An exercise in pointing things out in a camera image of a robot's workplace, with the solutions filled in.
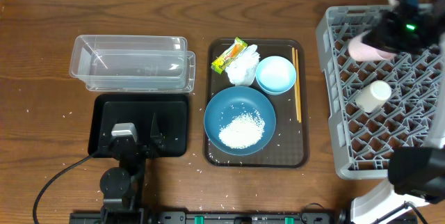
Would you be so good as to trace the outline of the crumpled white tissue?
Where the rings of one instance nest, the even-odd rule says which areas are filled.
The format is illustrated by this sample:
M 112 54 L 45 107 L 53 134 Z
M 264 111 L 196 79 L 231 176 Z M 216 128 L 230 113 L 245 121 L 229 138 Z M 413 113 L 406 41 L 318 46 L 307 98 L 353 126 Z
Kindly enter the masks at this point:
M 252 85 L 260 59 L 257 48 L 257 45 L 248 46 L 225 69 L 231 84 L 235 86 Z

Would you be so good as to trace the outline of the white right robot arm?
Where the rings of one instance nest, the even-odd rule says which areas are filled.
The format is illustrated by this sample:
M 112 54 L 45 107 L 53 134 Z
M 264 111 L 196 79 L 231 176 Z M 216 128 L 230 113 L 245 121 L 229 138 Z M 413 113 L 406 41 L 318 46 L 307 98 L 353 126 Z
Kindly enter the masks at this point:
M 348 52 L 356 61 L 393 58 L 436 44 L 444 48 L 444 9 L 420 13 L 399 4 L 382 15 L 369 32 L 354 37 Z M 388 223 L 407 210 L 444 200 L 444 89 L 439 89 L 432 127 L 422 147 L 401 147 L 389 162 L 388 177 L 355 198 L 351 223 Z

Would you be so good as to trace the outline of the large blue plate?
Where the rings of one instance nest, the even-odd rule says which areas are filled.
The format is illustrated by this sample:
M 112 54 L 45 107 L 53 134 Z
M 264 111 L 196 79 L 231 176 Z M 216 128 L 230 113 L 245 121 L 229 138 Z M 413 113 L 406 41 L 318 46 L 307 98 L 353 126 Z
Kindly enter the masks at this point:
M 264 119 L 265 128 L 261 140 L 245 149 L 232 149 L 224 145 L 218 134 L 220 129 L 244 111 L 257 110 Z M 217 93 L 208 103 L 204 112 L 204 129 L 209 140 L 219 150 L 235 156 L 246 156 L 260 151 L 270 142 L 275 133 L 275 109 L 269 99 L 258 90 L 249 87 L 231 87 Z

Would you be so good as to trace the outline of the wooden chopstick right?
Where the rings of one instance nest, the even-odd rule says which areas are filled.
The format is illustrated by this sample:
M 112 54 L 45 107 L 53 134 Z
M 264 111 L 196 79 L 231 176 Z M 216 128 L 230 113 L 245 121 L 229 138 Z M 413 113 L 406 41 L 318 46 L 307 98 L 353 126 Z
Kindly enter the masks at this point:
M 295 57 L 295 68 L 296 68 L 296 106 L 298 107 L 298 122 L 302 123 L 302 107 L 301 107 L 301 94 L 300 94 L 300 70 L 299 70 L 299 59 L 298 59 L 298 50 L 294 49 L 294 57 Z

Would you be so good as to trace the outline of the wooden chopstick left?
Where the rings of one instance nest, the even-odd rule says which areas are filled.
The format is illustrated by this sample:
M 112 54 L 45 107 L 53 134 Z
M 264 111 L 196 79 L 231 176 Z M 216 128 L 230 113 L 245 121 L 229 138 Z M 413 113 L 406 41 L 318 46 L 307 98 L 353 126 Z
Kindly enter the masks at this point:
M 292 63 L 293 63 L 293 67 L 294 67 L 294 70 L 296 71 L 296 68 L 295 68 L 295 57 L 294 57 L 294 47 L 292 48 Z M 297 102 L 297 100 L 296 100 L 296 82 L 294 83 L 294 97 L 295 97 L 295 104 L 296 104 L 296 102 Z M 296 118 L 297 118 L 297 120 L 298 120 L 298 107 L 296 106 Z

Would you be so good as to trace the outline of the light blue small bowl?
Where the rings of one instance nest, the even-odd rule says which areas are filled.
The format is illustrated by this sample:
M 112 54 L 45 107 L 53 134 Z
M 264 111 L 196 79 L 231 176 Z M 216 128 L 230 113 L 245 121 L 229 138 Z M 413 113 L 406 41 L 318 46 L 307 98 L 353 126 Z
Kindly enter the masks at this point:
M 269 95 L 281 95 L 294 87 L 297 80 L 293 63 L 281 56 L 269 56 L 256 68 L 255 79 Z

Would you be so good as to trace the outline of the black plastic tray bin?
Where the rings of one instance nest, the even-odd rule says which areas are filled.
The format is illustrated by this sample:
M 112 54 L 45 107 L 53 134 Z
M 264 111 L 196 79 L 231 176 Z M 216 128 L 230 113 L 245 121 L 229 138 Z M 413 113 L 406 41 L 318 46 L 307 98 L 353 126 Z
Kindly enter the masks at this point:
M 164 157 L 185 154 L 188 140 L 188 97 L 182 94 L 102 94 L 94 103 L 88 153 L 99 154 L 98 147 L 111 138 L 117 123 L 134 123 L 138 137 L 149 138 L 152 116 L 157 115 L 159 129 L 164 135 Z

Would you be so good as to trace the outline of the white cup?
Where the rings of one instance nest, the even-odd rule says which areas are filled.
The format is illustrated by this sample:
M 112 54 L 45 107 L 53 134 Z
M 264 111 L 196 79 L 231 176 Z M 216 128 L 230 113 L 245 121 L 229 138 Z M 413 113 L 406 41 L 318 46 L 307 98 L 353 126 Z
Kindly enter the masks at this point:
M 367 113 L 382 107 L 391 97 L 392 89 L 385 81 L 374 81 L 362 90 L 355 98 L 356 105 Z

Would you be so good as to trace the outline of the grey dishwasher rack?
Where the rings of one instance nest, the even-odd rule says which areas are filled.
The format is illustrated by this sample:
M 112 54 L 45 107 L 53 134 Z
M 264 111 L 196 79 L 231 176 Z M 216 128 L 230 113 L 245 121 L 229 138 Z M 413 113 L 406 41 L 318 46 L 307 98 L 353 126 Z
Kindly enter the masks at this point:
M 342 179 L 382 179 L 399 147 L 420 147 L 436 111 L 444 57 L 433 45 L 390 61 L 359 62 L 348 43 L 375 26 L 389 6 L 333 6 L 316 28 L 318 57 L 327 84 L 328 125 L 334 164 Z M 385 81 L 391 97 L 370 113 L 356 104 L 362 89 Z

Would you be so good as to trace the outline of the brown serving tray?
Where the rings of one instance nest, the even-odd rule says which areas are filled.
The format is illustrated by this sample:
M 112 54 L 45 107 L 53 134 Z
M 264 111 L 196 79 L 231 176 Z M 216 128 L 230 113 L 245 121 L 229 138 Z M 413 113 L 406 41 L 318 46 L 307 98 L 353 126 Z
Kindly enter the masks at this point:
M 204 137 L 204 156 L 215 166 L 227 167 L 267 167 L 267 168 L 300 168 L 309 158 L 309 131 L 306 99 L 305 60 L 302 46 L 290 39 L 258 39 L 247 38 L 249 45 L 257 45 L 261 58 L 281 56 L 292 61 L 292 48 L 298 50 L 300 70 L 300 94 L 302 123 L 296 118 L 294 90 L 290 89 L 281 95 L 269 95 L 257 82 L 249 88 L 258 90 L 266 96 L 276 115 L 275 133 L 266 147 L 254 154 L 235 156 L 219 150 L 206 135 Z M 210 100 L 224 89 L 234 87 L 225 73 L 218 74 L 209 70 L 207 105 Z

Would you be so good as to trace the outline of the clear plastic bin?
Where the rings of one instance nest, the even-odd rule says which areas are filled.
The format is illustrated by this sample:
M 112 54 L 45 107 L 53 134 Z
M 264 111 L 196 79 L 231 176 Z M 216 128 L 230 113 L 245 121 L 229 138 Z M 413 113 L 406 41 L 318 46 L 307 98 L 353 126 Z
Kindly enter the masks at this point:
M 195 53 L 184 37 L 80 35 L 70 76 L 97 92 L 190 93 L 195 65 Z

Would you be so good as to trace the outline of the white rice pile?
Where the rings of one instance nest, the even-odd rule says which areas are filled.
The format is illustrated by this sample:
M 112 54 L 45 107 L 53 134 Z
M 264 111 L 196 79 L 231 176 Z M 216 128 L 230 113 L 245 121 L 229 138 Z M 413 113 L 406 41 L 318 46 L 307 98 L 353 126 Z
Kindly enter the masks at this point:
M 220 129 L 220 141 L 232 149 L 245 149 L 257 144 L 264 134 L 265 122 L 260 113 L 244 111 Z

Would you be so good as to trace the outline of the pink cup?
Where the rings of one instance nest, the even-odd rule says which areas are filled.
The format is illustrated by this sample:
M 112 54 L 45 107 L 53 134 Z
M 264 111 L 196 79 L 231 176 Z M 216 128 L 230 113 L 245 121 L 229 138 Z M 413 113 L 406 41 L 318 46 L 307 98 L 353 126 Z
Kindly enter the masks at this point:
M 348 43 L 348 53 L 352 59 L 359 62 L 389 61 L 396 56 L 395 53 L 385 52 L 363 43 L 364 36 L 367 34 L 369 34 L 369 31 L 355 36 Z

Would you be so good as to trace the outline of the yellow snack wrapper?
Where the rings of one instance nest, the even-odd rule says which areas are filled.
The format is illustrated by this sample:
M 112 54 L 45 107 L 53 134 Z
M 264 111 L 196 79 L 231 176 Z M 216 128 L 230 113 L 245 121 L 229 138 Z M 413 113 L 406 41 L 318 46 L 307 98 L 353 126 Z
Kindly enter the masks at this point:
M 211 69 L 221 74 L 247 47 L 248 44 L 246 42 L 236 37 L 234 43 L 211 63 Z

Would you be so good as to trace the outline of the wooden chopstick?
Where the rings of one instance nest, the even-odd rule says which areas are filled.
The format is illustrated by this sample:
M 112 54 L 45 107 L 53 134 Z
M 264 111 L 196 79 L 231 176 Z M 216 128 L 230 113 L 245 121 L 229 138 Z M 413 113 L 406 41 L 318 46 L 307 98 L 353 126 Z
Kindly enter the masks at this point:
M 299 70 L 299 59 L 298 59 L 298 50 L 294 49 L 294 57 L 295 57 L 295 68 L 296 68 L 296 106 L 298 107 L 298 122 L 302 123 L 302 107 L 301 107 L 301 94 L 300 94 L 300 70 Z
M 293 67 L 294 67 L 294 70 L 296 71 L 296 68 L 295 68 L 295 57 L 294 57 L 294 47 L 292 48 L 292 63 L 293 63 Z M 297 100 L 296 100 L 296 82 L 294 83 L 294 97 L 295 97 L 295 104 L 296 104 L 296 102 L 297 102 Z M 297 118 L 297 120 L 298 120 L 298 107 L 296 106 L 296 118 Z

